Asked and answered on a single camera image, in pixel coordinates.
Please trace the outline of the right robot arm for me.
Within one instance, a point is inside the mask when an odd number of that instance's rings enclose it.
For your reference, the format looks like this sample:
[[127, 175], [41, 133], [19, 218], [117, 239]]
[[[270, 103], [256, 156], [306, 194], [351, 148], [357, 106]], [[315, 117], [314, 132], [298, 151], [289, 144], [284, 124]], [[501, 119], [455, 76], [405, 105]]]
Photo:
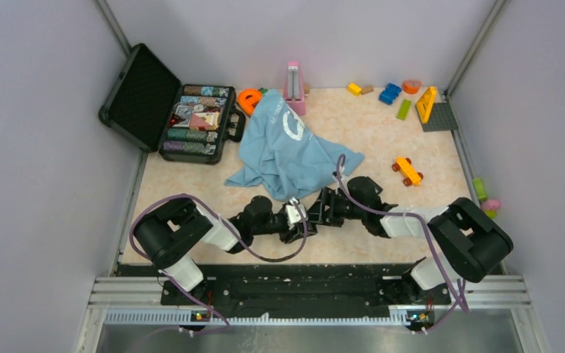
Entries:
[[453, 281], [479, 283], [514, 249], [511, 237], [471, 199], [459, 197], [437, 208], [386, 204], [381, 189], [367, 176], [323, 188], [309, 215], [319, 225], [339, 227], [357, 219], [368, 231], [386, 238], [422, 238], [430, 256], [418, 261], [402, 283], [403, 296], [423, 302], [439, 285]]

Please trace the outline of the light blue t-shirt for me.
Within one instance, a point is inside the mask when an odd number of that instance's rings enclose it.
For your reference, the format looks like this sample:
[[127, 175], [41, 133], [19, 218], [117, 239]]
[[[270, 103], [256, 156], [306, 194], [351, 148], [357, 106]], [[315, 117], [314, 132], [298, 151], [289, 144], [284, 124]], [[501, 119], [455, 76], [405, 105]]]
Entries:
[[239, 146], [242, 168], [224, 181], [229, 187], [261, 185], [277, 201], [302, 199], [330, 185], [340, 155], [354, 171], [364, 155], [315, 135], [276, 90], [257, 104]]

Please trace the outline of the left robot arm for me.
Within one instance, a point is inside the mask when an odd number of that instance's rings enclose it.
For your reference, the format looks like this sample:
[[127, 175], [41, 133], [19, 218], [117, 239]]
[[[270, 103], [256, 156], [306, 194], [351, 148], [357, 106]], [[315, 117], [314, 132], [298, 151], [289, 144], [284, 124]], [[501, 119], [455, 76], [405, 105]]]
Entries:
[[173, 280], [187, 303], [197, 304], [205, 297], [207, 286], [190, 256], [196, 244], [206, 243], [236, 254], [249, 250], [256, 235], [278, 234], [283, 243], [300, 240], [305, 244], [316, 233], [316, 225], [295, 198], [276, 213], [269, 198], [256, 196], [239, 214], [223, 218], [202, 200], [179, 194], [146, 208], [130, 228], [129, 243], [157, 271]]

